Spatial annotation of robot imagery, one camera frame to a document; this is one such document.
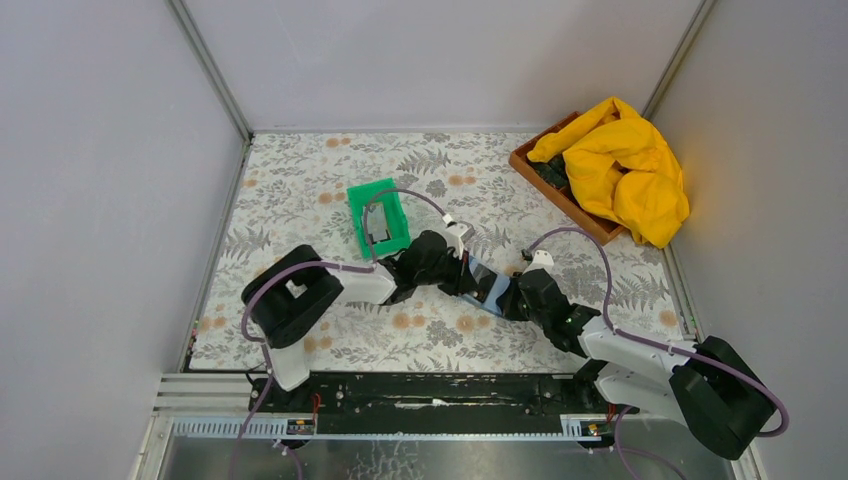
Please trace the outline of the grey credit card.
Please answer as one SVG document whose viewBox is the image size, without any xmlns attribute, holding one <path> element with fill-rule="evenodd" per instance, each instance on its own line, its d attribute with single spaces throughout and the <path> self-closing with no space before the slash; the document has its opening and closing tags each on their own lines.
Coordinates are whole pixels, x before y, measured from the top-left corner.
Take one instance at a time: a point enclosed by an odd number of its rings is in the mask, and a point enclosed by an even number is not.
<svg viewBox="0 0 848 480">
<path fill-rule="evenodd" d="M 363 218 L 363 229 L 372 244 L 378 244 L 392 239 L 391 227 L 383 202 L 375 202 L 364 209 L 367 217 Z"/>
</svg>

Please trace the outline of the black credit card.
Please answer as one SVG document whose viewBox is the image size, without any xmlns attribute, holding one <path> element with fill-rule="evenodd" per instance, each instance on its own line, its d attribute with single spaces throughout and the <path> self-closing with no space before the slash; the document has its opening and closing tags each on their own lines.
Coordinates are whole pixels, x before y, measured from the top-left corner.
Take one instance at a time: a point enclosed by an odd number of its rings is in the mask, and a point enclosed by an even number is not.
<svg viewBox="0 0 848 480">
<path fill-rule="evenodd" d="M 489 292 L 495 285 L 498 274 L 476 257 L 469 258 L 468 266 L 475 282 L 473 296 L 482 301 L 489 295 Z"/>
</svg>

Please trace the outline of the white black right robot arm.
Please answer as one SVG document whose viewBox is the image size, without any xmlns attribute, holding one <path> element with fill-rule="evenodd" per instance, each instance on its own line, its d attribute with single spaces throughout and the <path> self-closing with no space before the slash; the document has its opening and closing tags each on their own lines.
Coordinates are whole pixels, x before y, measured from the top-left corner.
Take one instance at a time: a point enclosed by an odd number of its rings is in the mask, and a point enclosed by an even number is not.
<svg viewBox="0 0 848 480">
<path fill-rule="evenodd" d="M 675 421 L 722 458 L 738 459 L 778 410 L 728 342 L 663 343 L 617 330 L 601 311 L 570 302 L 544 269 L 498 276 L 487 299 L 505 319 L 530 322 L 555 348 L 585 359 L 577 375 L 604 400 Z"/>
</svg>

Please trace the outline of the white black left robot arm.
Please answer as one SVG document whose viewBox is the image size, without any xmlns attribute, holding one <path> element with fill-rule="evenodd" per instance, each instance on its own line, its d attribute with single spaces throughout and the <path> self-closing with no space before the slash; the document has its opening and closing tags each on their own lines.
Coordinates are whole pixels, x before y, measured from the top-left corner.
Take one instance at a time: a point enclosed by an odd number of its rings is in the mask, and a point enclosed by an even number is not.
<svg viewBox="0 0 848 480">
<path fill-rule="evenodd" d="M 331 306 L 341 303 L 395 305 L 420 286 L 436 285 L 449 295 L 474 289 L 464 240 L 468 225 L 424 230 L 406 249 L 369 266 L 341 265 L 300 245 L 242 291 L 246 317 L 262 332 L 270 373 L 284 391 L 310 376 L 304 338 Z"/>
</svg>

